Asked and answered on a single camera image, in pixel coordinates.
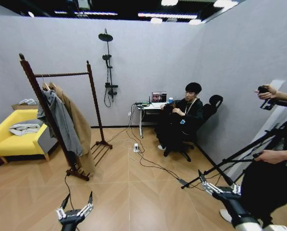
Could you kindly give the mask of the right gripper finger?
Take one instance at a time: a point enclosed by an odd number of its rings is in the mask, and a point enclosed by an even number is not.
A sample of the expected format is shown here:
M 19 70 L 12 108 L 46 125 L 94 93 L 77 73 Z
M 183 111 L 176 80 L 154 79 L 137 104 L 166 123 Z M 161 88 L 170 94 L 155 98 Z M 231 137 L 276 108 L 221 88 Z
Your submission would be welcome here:
M 241 195 L 241 187 L 233 182 L 233 180 L 227 176 L 226 174 L 223 175 L 224 180 L 228 184 L 227 187 L 222 187 L 222 190 L 226 193 L 232 193 L 235 195 Z
M 203 187 L 203 189 L 208 192 L 209 194 L 213 194 L 213 193 L 216 193 L 216 194 L 221 194 L 221 193 L 224 193 L 223 190 L 221 190 L 220 188 L 218 188 L 217 186 L 207 182 L 207 180 L 205 179 L 203 173 L 198 170 L 198 173 L 199 173 L 199 180 L 201 181 L 201 185 Z

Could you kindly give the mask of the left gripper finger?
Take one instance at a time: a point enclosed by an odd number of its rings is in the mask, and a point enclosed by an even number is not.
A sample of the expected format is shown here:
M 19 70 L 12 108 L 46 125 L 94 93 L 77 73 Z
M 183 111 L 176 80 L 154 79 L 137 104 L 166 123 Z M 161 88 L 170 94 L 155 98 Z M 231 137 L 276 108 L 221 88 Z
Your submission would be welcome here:
M 64 218 L 66 218 L 67 215 L 66 215 L 64 209 L 68 203 L 69 198 L 70 198 L 70 193 L 68 193 L 68 195 L 64 198 L 60 207 L 56 209 L 56 214 L 57 214 L 58 220 L 62 220 Z
M 77 217 L 87 217 L 93 210 L 93 191 L 90 192 L 87 204 L 77 213 Z

